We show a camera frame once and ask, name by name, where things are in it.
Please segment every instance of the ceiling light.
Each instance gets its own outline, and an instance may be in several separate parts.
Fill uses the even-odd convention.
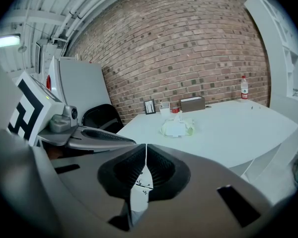
[[[19,45],[20,44],[20,35],[19,34],[11,34],[8,36],[0,37],[0,48]]]

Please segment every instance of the tissue box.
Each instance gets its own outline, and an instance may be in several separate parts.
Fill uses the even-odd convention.
[[[180,100],[182,112],[190,112],[205,109],[205,99],[203,97],[193,97]]]

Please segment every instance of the white table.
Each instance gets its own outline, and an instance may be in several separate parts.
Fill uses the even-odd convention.
[[[138,144],[158,144],[214,160],[231,168],[250,162],[277,148],[298,127],[289,118],[253,101],[209,105],[183,113],[194,120],[192,136],[163,136],[160,113],[137,115],[117,134]]]

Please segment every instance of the black office chair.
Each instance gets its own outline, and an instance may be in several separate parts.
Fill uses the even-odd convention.
[[[124,127],[117,110],[110,104],[103,104],[88,110],[81,124],[111,133],[117,133]]]

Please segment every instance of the picture frame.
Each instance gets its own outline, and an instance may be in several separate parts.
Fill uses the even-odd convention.
[[[144,101],[146,115],[155,114],[154,99]]]

